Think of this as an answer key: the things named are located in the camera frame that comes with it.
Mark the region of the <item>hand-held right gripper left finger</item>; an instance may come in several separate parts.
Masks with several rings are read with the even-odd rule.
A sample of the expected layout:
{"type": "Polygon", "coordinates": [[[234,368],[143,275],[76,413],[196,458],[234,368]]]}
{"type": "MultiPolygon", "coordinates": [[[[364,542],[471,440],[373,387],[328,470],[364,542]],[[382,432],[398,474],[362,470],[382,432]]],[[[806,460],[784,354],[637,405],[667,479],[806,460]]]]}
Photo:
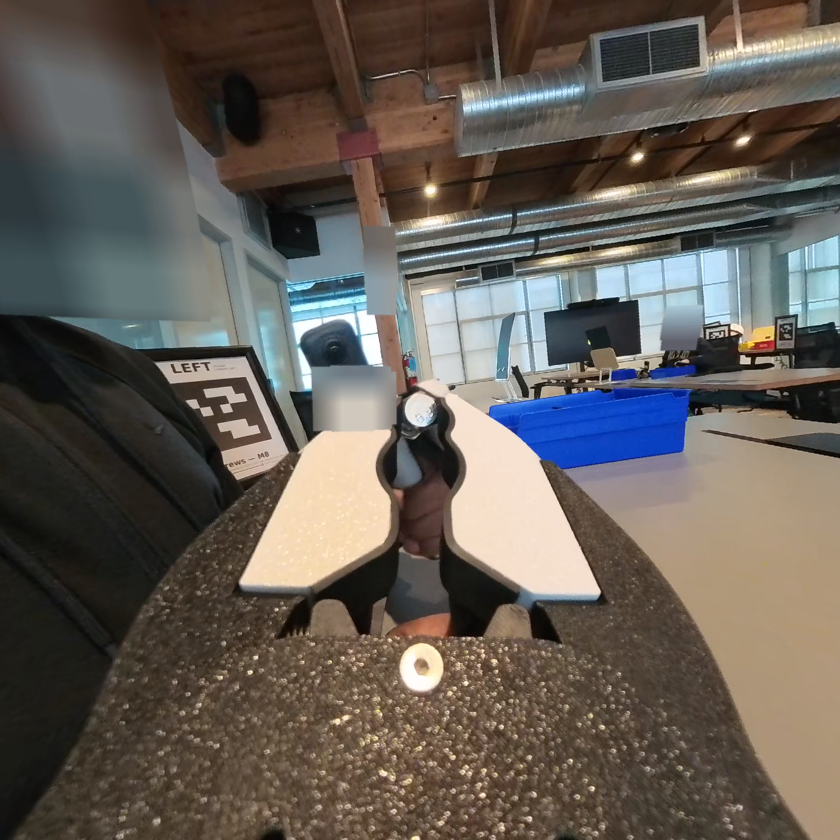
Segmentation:
{"type": "Polygon", "coordinates": [[[239,589],[378,602],[398,569],[397,396],[342,389],[313,398],[322,430],[301,451],[239,589]]]}

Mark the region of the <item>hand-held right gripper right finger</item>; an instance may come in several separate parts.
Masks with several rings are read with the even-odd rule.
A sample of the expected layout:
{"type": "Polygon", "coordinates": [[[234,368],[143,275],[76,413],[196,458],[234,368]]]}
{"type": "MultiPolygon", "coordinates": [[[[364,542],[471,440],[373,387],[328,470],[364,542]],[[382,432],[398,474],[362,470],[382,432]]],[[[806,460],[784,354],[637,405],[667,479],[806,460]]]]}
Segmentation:
{"type": "Polygon", "coordinates": [[[448,487],[439,572],[450,604],[597,602],[601,588],[540,458],[459,396],[437,404],[448,487]]]}

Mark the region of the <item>metal bolt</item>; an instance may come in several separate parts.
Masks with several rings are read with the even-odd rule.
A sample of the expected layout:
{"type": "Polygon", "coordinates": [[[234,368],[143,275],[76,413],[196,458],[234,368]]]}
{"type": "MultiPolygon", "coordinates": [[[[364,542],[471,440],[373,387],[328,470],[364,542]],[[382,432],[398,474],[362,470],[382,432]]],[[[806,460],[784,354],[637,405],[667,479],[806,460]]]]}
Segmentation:
{"type": "Polygon", "coordinates": [[[402,400],[397,411],[396,473],[393,486],[407,490],[421,483],[426,472],[443,462],[438,435],[438,403],[423,391],[402,400]]]}

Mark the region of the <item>person's left hand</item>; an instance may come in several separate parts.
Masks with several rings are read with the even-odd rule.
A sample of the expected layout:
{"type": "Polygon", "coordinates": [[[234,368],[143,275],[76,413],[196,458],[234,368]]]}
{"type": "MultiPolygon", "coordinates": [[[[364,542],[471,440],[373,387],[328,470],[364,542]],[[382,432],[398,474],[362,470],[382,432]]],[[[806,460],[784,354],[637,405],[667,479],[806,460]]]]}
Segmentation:
{"type": "Polygon", "coordinates": [[[406,553],[428,560],[438,558],[448,493],[437,471],[412,487],[395,490],[400,512],[398,536],[406,553]]]}

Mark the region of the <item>large blue plastic bin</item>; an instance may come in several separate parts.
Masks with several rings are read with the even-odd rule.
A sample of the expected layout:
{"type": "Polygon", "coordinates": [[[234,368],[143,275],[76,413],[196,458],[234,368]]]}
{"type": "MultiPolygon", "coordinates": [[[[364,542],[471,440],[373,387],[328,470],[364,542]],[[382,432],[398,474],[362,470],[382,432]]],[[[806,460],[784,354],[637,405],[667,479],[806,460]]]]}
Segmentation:
{"type": "Polygon", "coordinates": [[[689,393],[619,388],[491,406],[489,416],[562,469],[683,451],[689,393]]]}

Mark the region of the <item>framed black white poster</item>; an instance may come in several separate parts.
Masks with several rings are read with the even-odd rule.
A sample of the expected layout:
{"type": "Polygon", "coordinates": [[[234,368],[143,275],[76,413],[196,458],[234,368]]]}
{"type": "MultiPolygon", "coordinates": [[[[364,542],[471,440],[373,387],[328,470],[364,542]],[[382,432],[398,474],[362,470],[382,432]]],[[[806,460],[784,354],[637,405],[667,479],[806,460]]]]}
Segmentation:
{"type": "Polygon", "coordinates": [[[209,346],[144,350],[198,415],[243,486],[299,450],[255,350],[209,346]]]}

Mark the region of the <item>clear tilted panel stand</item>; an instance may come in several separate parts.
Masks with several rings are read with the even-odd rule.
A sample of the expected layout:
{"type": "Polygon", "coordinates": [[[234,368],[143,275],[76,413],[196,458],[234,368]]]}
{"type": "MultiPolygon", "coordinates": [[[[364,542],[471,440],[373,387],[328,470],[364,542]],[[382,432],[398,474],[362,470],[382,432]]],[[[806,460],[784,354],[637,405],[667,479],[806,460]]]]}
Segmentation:
{"type": "Polygon", "coordinates": [[[517,317],[516,312],[509,313],[500,321],[497,340],[496,375],[495,381],[508,382],[511,375],[511,336],[517,317]]]}

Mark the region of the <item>large black monitor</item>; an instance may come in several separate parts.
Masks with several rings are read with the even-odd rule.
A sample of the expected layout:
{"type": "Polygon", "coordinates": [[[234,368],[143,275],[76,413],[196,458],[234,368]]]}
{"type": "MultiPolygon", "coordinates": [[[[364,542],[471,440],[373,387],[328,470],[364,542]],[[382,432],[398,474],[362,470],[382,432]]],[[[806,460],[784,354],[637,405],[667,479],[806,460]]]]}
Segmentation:
{"type": "Polygon", "coordinates": [[[549,366],[589,361],[593,350],[612,349],[619,358],[642,352],[638,302],[618,298],[570,304],[543,315],[549,366]]]}

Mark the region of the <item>long wooden desk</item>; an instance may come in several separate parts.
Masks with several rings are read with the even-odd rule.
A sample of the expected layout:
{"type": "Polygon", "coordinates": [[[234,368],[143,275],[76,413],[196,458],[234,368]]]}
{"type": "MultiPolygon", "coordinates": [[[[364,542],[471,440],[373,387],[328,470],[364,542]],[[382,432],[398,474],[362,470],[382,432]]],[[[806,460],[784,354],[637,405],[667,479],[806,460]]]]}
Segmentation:
{"type": "Polygon", "coordinates": [[[821,367],[807,369],[777,369],[761,365],[746,366],[729,373],[677,375],[654,378],[617,380],[591,371],[588,375],[554,377],[532,387],[535,398],[540,398],[548,387],[562,388],[566,393],[573,389],[614,390],[621,387],[684,390],[708,392],[711,405],[722,405],[721,394],[747,394],[778,392],[788,403],[793,418],[819,423],[836,424],[839,421],[839,369],[821,367]]]}

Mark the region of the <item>person's black jacket torso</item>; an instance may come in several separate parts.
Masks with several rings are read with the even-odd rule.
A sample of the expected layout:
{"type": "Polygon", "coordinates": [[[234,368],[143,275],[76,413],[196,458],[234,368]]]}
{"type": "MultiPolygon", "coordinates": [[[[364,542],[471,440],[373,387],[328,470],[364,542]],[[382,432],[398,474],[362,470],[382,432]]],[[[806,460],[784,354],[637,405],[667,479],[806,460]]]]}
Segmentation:
{"type": "Polygon", "coordinates": [[[67,760],[156,585],[241,494],[142,352],[2,316],[2,838],[67,760]]]}

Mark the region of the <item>wooden support post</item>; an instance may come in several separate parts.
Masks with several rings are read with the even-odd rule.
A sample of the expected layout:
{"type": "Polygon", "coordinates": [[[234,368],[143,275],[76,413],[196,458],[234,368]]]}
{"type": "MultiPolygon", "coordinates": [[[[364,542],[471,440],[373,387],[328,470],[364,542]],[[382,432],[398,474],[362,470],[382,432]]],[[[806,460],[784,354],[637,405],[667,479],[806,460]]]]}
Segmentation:
{"type": "Polygon", "coordinates": [[[352,123],[351,130],[338,132],[336,141],[339,160],[352,177],[359,207],[366,311],[375,320],[382,363],[395,373],[396,391],[403,394],[406,377],[396,320],[399,280],[396,233],[382,214],[375,171],[380,156],[378,139],[372,129],[357,121],[352,123]]]}

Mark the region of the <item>black round wall speaker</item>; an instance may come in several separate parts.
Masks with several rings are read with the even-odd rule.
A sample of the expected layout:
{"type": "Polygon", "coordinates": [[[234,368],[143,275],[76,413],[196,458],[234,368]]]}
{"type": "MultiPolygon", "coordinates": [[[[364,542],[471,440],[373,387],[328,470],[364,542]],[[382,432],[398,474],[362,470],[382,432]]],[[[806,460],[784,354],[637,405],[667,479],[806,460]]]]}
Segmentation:
{"type": "Polygon", "coordinates": [[[228,133],[244,145],[256,144],[261,135],[261,120],[254,84],[244,74],[230,72],[222,81],[222,91],[228,133]]]}

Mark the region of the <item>long silver ceiling duct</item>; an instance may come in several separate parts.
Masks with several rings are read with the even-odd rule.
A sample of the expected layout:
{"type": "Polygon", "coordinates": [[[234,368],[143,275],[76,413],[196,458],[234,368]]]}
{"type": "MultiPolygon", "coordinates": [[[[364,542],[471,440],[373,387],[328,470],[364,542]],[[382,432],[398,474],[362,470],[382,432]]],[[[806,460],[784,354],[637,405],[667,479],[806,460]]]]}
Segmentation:
{"type": "Polygon", "coordinates": [[[555,203],[417,218],[395,227],[408,276],[575,253],[838,207],[837,161],[777,161],[576,193],[555,203]]]}

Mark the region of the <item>silver spiral air duct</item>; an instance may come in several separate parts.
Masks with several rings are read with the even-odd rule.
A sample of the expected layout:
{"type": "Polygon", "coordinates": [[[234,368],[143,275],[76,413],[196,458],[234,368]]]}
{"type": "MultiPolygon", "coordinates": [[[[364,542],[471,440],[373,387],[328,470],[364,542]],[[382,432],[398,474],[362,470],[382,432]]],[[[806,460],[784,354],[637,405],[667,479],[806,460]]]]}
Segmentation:
{"type": "Polygon", "coordinates": [[[711,49],[688,17],[594,34],[572,66],[462,85],[459,157],[837,98],[839,25],[711,49]]]}

